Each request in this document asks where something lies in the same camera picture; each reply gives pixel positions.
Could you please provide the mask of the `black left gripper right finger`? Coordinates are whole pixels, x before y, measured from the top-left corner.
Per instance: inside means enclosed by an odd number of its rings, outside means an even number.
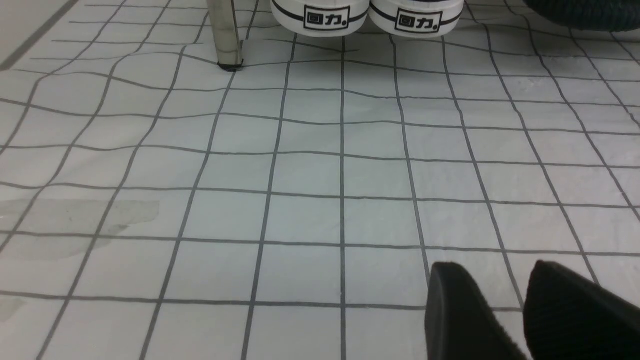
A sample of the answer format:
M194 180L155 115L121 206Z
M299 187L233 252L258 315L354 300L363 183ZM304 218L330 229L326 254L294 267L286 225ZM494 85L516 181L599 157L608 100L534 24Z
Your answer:
M523 308L535 360L637 360L637 306L560 263L538 260Z

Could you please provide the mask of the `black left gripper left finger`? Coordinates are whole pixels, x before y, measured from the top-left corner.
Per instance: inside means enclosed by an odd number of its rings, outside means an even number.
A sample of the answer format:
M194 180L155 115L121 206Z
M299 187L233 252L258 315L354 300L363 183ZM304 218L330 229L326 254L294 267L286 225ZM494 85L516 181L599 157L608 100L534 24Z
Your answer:
M425 311L429 360L525 360L496 319L471 274L455 262L435 262Z

